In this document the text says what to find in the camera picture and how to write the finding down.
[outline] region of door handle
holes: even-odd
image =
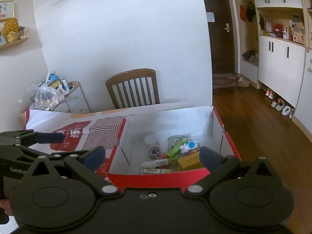
[[[225,30],[227,30],[227,32],[230,32],[231,31],[231,29],[230,29],[230,24],[229,23],[227,23],[227,27],[226,28],[224,28]]]

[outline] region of astronaut figurine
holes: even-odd
[[[196,149],[198,147],[199,147],[198,140],[189,141],[188,143],[180,146],[181,154],[186,154],[190,150]]]

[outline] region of plastic bag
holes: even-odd
[[[32,85],[31,89],[35,90],[36,93],[35,102],[30,105],[29,109],[47,110],[65,99],[57,89],[46,86],[46,84],[40,87]]]

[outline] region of human hand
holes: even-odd
[[[11,211],[11,207],[10,207],[10,199],[2,199],[2,200],[0,200],[0,207],[2,209],[4,209],[4,212],[8,216],[13,216],[12,211]]]

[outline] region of rug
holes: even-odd
[[[213,89],[237,86],[237,80],[233,74],[213,75]]]

